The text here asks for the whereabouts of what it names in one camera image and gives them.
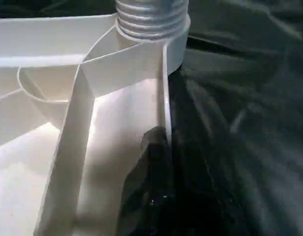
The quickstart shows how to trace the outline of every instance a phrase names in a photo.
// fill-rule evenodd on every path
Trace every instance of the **dark fabric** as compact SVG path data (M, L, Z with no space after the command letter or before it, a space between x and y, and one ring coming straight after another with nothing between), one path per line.
M303 41L283 57L200 44L170 77L180 189L199 199L189 211L219 210L220 235L303 236Z
M125 180L117 236L173 236L174 185L166 130L156 127L144 135L142 156Z

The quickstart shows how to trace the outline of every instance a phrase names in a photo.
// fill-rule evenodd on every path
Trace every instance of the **white plastic tray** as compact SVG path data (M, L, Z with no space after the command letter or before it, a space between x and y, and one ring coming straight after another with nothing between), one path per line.
M135 42L115 15L0 20L0 235L114 235L142 136L170 138L173 40Z

